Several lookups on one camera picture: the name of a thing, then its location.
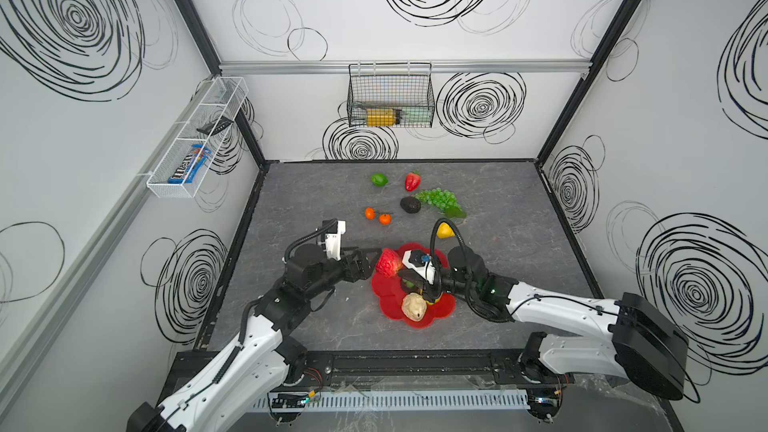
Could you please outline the red apple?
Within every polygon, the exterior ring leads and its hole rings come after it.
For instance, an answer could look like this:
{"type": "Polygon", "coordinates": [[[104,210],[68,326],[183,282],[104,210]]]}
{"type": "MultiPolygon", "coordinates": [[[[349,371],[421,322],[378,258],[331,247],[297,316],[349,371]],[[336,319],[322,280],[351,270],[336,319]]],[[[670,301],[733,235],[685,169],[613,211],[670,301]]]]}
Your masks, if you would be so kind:
{"type": "Polygon", "coordinates": [[[375,272],[385,278],[394,277],[404,268],[401,257],[392,249],[383,249],[376,263],[375,272]]]}

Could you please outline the beige garlic bulb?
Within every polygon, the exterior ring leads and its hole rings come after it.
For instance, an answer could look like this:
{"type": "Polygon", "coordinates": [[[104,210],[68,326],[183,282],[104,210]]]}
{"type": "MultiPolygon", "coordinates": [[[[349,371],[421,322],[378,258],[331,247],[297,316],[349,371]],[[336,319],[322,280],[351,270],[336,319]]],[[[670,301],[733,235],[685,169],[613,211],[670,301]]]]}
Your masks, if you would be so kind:
{"type": "Polygon", "coordinates": [[[421,294],[409,293],[401,302],[401,311],[407,319],[420,322],[428,311],[428,303],[421,294]]]}

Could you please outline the red flower-shaped fruit bowl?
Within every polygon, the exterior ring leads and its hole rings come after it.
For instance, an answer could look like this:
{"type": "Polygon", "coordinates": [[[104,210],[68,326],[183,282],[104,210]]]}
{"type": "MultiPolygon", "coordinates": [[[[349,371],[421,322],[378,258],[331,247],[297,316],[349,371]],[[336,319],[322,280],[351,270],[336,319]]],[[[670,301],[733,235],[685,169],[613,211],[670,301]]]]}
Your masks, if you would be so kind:
{"type": "MultiPolygon", "coordinates": [[[[398,253],[402,260],[404,253],[412,249],[419,249],[425,253],[428,252],[426,247],[418,243],[406,243],[394,251],[398,253]]],[[[412,288],[410,283],[402,281],[398,275],[385,278],[374,272],[371,279],[371,288],[374,294],[378,297],[379,308],[384,316],[391,320],[402,321],[414,329],[430,327],[435,320],[449,317],[456,307],[455,298],[450,294],[444,293],[439,301],[435,303],[427,302],[428,311],[422,321],[413,322],[407,319],[401,311],[401,302],[407,294],[420,294],[412,288]]]]}

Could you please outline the dark avocado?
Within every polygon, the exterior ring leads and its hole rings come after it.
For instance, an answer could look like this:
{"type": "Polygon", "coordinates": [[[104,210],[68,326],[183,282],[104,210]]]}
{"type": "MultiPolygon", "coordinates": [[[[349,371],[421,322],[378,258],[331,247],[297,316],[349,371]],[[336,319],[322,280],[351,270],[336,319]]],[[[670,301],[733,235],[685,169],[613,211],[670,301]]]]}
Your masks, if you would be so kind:
{"type": "Polygon", "coordinates": [[[417,214],[421,211],[421,201],[413,196],[406,196],[400,200],[400,207],[408,214],[417,214]]]}

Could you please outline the yellow pear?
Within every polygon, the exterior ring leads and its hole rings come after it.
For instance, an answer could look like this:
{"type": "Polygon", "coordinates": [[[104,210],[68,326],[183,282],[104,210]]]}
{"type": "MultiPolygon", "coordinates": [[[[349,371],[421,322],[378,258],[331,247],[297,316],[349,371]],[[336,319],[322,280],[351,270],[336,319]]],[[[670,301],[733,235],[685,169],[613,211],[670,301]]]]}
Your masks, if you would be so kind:
{"type": "Polygon", "coordinates": [[[453,228],[447,223],[441,223],[438,226],[436,236],[439,239],[447,239],[455,236],[453,228]]]}

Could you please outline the green lime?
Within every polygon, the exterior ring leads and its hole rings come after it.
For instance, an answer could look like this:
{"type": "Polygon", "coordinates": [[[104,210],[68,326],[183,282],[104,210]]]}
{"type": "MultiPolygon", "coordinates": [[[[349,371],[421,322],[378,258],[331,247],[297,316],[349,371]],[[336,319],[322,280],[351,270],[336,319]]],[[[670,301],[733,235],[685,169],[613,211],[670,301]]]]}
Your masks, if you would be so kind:
{"type": "Polygon", "coordinates": [[[385,174],[375,173],[371,177],[371,182],[376,187],[384,187],[388,184],[388,178],[385,174]]]}

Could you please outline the red strawberry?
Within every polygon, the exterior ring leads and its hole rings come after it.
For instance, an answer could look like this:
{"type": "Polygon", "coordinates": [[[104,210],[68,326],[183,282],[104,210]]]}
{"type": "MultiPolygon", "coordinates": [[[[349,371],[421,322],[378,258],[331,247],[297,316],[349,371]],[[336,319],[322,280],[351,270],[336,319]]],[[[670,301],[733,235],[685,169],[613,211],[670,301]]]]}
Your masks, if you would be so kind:
{"type": "Polygon", "coordinates": [[[407,174],[404,182],[404,188],[407,192],[415,191],[421,184],[421,175],[417,172],[410,172],[407,174]]]}

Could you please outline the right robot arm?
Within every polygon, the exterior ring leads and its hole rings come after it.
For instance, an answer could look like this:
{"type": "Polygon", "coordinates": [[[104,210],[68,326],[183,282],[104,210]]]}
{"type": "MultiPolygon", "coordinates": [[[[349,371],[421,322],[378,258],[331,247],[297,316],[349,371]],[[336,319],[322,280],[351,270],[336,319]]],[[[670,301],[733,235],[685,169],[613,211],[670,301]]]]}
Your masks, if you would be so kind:
{"type": "Polygon", "coordinates": [[[586,298],[541,289],[489,271],[461,234],[454,237],[458,244],[446,258],[433,244],[402,246],[398,277],[428,307],[454,297],[486,322],[551,328],[531,334],[519,357],[529,381],[598,374],[669,401],[684,398],[689,341],[646,298],[629,292],[618,300],[586,298]]]}

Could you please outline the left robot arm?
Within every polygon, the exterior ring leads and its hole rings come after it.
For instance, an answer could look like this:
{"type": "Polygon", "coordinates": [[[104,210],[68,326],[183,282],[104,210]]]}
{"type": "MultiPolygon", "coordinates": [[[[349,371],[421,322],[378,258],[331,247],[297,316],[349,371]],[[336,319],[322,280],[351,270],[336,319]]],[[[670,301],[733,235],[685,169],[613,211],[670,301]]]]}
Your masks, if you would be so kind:
{"type": "Polygon", "coordinates": [[[297,382],[306,349],[292,332],[311,313],[319,295],[330,297],[340,282],[368,280],[379,248],[345,247],[344,222],[326,220],[284,252],[284,273],[243,309],[238,333],[193,378],[157,406],[144,403],[129,417],[130,431],[227,431],[258,399],[297,382]]]}

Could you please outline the green grape bunch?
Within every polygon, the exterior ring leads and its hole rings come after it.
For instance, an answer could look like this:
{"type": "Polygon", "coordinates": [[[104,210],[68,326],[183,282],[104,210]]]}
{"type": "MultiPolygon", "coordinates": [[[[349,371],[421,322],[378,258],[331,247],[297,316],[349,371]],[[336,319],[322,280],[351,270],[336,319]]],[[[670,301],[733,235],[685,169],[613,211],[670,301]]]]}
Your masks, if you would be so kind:
{"type": "Polygon", "coordinates": [[[467,213],[458,203],[455,194],[440,188],[422,190],[415,197],[423,204],[437,208],[447,218],[466,218],[467,213]]]}

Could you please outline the yellow box in basket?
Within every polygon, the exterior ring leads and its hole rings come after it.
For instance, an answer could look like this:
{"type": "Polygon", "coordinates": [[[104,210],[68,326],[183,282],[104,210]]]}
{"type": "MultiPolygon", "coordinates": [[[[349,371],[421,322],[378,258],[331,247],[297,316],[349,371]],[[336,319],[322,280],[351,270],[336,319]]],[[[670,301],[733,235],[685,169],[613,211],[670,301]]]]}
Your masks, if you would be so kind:
{"type": "Polygon", "coordinates": [[[400,120],[400,111],[389,108],[374,108],[366,110],[367,127],[392,127],[400,120]]]}

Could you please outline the green item in basket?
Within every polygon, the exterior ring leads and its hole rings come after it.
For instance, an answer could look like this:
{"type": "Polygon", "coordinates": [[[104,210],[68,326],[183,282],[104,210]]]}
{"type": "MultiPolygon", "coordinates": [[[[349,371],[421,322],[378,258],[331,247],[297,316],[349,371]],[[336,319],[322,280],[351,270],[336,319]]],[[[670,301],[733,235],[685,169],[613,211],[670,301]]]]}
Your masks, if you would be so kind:
{"type": "Polygon", "coordinates": [[[429,106],[404,107],[400,111],[400,124],[409,128],[429,128],[433,116],[434,110],[429,106]]]}

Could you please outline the blue candy packet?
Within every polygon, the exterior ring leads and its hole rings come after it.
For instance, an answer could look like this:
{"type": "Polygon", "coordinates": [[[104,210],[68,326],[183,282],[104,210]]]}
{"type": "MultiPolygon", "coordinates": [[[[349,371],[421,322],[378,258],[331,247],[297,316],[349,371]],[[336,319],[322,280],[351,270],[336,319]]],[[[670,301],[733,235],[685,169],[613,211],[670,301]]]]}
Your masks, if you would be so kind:
{"type": "Polygon", "coordinates": [[[167,179],[168,184],[187,184],[194,181],[197,171],[210,156],[210,149],[200,145],[191,145],[186,155],[174,172],[167,179]]]}

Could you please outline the black remote control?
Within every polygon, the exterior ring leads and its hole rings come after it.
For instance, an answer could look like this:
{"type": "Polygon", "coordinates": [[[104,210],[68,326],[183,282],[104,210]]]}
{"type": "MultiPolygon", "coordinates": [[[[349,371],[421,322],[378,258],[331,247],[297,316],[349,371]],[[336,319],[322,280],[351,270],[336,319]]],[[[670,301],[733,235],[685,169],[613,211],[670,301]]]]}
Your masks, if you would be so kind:
{"type": "Polygon", "coordinates": [[[197,132],[204,136],[215,136],[233,124],[233,121],[229,118],[222,117],[197,128],[197,132]]]}

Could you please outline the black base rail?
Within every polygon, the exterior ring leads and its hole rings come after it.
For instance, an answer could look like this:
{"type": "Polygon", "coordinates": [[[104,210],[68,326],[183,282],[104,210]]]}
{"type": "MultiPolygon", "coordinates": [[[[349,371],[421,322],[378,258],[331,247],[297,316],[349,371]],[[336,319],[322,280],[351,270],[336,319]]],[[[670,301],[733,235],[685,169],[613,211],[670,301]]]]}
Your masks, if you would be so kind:
{"type": "Polygon", "coordinates": [[[302,387],[345,384],[363,385],[385,377],[479,376],[493,385],[555,387],[574,385],[572,374],[553,375],[532,382],[523,375],[519,363],[521,349],[457,349],[420,351],[309,351],[301,354],[289,367],[291,383],[302,387]]]}

